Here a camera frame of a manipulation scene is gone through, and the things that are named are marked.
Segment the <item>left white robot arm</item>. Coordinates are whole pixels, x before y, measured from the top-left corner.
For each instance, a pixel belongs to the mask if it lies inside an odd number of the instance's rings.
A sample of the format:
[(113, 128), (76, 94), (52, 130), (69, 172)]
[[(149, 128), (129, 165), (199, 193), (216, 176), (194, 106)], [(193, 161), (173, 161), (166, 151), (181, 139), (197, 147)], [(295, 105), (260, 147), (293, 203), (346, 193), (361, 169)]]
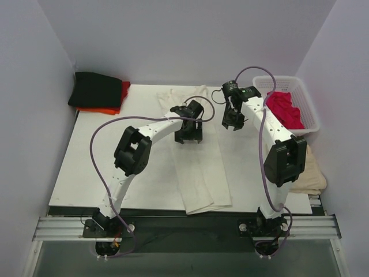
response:
[[(134, 177), (142, 173), (148, 165), (152, 146), (171, 133), (174, 134), (177, 143), (183, 144), (185, 140), (201, 142), (203, 114), (203, 106), (196, 100), (192, 100), (184, 106), (170, 108), (169, 112), (161, 118), (121, 117), (100, 125), (93, 132), (89, 143), (89, 154), (93, 167), (106, 189), (106, 195), (93, 213), (92, 220), (96, 223), (96, 231), (102, 237), (111, 237), (120, 225), (127, 225), (119, 215), (121, 205)], [(102, 128), (126, 119), (142, 119), (151, 123), (139, 128), (128, 126), (124, 130), (114, 151), (115, 172), (108, 185), (94, 159), (93, 142)]]

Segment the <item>cream white t-shirt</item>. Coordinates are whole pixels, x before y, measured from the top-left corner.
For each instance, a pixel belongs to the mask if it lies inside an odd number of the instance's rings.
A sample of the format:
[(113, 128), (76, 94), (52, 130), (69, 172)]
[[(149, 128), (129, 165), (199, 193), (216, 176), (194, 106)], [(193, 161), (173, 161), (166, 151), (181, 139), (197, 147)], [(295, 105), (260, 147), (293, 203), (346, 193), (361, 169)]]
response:
[(200, 143), (171, 143), (178, 188), (188, 215), (232, 206), (215, 125), (210, 121), (202, 127)]

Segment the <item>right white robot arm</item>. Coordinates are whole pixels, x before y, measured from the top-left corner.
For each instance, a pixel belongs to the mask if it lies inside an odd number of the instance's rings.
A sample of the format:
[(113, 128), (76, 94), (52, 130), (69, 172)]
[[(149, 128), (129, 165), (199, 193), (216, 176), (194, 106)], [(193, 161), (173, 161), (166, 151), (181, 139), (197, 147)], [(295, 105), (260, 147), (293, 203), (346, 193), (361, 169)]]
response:
[(265, 197), (259, 210), (263, 217), (255, 221), (261, 235), (276, 229), (274, 218), (281, 216), (292, 183), (304, 171), (307, 142), (289, 131), (267, 108), (255, 87), (239, 88), (235, 80), (221, 86), (225, 99), (222, 125), (240, 130), (250, 121), (259, 131), (259, 163)]

